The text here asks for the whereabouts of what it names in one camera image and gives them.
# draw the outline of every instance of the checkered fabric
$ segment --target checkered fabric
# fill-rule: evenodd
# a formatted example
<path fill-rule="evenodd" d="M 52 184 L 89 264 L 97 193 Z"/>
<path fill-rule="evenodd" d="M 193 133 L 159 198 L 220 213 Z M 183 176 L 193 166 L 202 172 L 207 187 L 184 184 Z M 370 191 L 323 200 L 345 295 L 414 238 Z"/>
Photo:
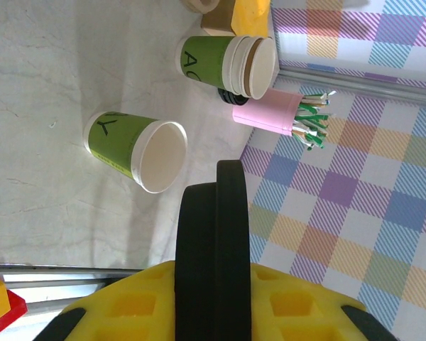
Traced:
<path fill-rule="evenodd" d="M 280 77 L 279 89 L 325 89 Z M 323 150 L 255 129 L 251 258 L 345 293 L 403 341 L 426 340 L 426 108 L 340 92 Z"/>
<path fill-rule="evenodd" d="M 273 0 L 282 65 L 426 88 L 426 0 Z"/>

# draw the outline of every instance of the pink straw holder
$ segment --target pink straw holder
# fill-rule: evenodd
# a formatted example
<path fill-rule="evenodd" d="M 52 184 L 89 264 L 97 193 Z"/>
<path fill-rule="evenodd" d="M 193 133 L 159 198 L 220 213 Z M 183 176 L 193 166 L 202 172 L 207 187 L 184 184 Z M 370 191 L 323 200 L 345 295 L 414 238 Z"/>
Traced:
<path fill-rule="evenodd" d="M 303 96 L 269 89 L 261 99 L 250 99 L 245 105 L 234 106 L 234 121 L 292 136 L 293 120 Z"/>

